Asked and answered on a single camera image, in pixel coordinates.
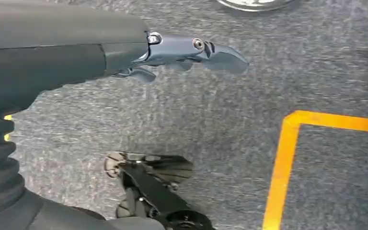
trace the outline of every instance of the gray carpet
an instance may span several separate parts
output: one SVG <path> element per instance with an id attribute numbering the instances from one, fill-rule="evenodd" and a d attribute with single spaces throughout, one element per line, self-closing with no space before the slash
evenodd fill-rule
<path id="1" fill-rule="evenodd" d="M 109 78 L 44 93 L 14 116 L 11 135 L 28 188 L 44 197 L 111 218 L 124 193 L 102 170 L 108 152 L 179 154 L 197 170 L 185 198 L 220 230 L 260 229 L 283 117 L 368 117 L 368 0 L 301 0 L 269 13 L 214 0 L 71 4 L 232 46 L 252 66 L 240 76 L 159 68 L 149 85 Z M 368 133 L 303 128 L 282 226 L 368 229 Z"/>

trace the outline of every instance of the metal screw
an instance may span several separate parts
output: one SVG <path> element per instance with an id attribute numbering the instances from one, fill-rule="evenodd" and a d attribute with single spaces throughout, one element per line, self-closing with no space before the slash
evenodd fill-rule
<path id="1" fill-rule="evenodd" d="M 177 190 L 178 190 L 178 188 L 179 188 L 178 184 L 176 184 L 176 183 L 171 183 L 169 187 L 170 187 L 173 191 L 177 191 Z"/>
<path id="2" fill-rule="evenodd" d="M 204 42 L 201 39 L 199 39 L 199 38 L 194 38 L 193 39 L 193 45 L 198 50 L 203 50 L 204 47 L 205 47 L 204 46 Z"/>

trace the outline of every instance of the yellow tape line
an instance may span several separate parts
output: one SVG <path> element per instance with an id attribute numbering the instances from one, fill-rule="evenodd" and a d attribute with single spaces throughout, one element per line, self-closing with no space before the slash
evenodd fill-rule
<path id="1" fill-rule="evenodd" d="M 295 111 L 283 119 L 263 230 L 279 230 L 301 124 L 368 132 L 368 118 Z"/>
<path id="2" fill-rule="evenodd" d="M 5 119 L 6 120 L 12 120 L 12 115 L 5 116 Z M 9 140 L 9 134 L 6 134 L 5 135 L 5 141 L 8 141 L 8 140 Z"/>

